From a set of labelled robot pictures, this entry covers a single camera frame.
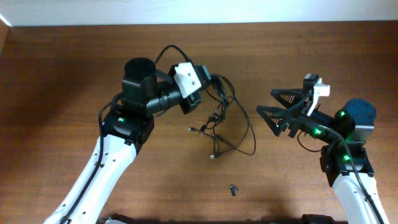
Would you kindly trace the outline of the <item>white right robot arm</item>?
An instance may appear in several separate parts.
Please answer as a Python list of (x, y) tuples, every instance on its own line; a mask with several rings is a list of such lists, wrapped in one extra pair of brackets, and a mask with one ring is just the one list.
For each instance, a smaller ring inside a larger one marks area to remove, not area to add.
[(388, 223), (364, 147), (374, 131), (376, 109), (366, 100), (353, 99), (329, 116), (317, 108), (319, 98), (329, 94), (327, 87), (274, 89), (271, 95), (282, 107), (259, 105), (256, 111), (276, 136), (285, 130), (290, 137), (303, 132), (325, 143), (320, 150), (321, 170), (348, 223)]

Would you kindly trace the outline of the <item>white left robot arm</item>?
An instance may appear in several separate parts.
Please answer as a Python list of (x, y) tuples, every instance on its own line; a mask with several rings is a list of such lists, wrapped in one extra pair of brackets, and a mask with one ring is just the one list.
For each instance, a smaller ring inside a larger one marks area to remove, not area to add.
[(172, 65), (165, 73), (139, 57), (124, 67), (122, 91), (99, 111), (99, 138), (85, 168), (46, 223), (95, 223), (117, 181), (154, 128), (154, 115), (179, 105), (184, 114), (201, 102), (211, 83), (204, 65)]

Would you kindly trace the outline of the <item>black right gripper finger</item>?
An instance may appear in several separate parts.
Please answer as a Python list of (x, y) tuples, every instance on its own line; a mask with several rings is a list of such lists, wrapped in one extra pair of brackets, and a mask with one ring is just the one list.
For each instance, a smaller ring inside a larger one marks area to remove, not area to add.
[(268, 124), (275, 136), (279, 136), (282, 131), (289, 127), (288, 119), (291, 117), (292, 112), (288, 109), (258, 105), (256, 111)]
[(304, 99), (305, 95), (302, 89), (273, 89), (271, 91), (271, 96), (282, 106), (289, 109), (300, 100)]

